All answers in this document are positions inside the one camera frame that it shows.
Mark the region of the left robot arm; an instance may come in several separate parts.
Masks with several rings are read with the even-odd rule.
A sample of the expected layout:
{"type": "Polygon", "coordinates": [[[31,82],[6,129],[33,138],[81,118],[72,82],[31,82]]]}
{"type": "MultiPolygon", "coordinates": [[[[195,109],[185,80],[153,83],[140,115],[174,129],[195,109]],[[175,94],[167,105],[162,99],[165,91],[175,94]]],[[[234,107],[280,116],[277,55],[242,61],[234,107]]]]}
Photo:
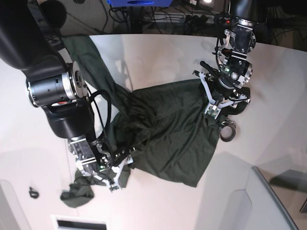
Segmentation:
{"type": "Polygon", "coordinates": [[[230,19],[230,28],[217,37],[214,49],[217,69],[204,61],[206,72],[194,71],[200,78],[208,103],[205,114],[217,119],[220,115],[236,115],[250,102],[250,88],[246,84],[253,73],[247,56],[256,45],[254,27],[267,21],[267,5],[263,0],[231,0],[228,13],[215,16],[215,24],[230,19]]]}

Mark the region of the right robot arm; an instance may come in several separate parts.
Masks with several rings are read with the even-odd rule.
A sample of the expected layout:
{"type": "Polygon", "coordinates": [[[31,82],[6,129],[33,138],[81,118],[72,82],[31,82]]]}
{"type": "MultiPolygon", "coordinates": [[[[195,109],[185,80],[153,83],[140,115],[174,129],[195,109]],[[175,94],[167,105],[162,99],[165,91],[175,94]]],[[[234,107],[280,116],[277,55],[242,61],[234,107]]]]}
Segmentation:
{"type": "Polygon", "coordinates": [[[120,175],[132,163],[131,150],[112,147],[107,137],[111,119],[101,121],[95,134],[95,102],[109,93],[90,92],[79,64],[71,59],[59,27],[52,23],[36,0],[3,0],[0,3],[0,57],[26,77],[26,92],[32,106],[40,107],[59,137],[66,139],[76,166],[85,178],[121,189],[120,175]]]}

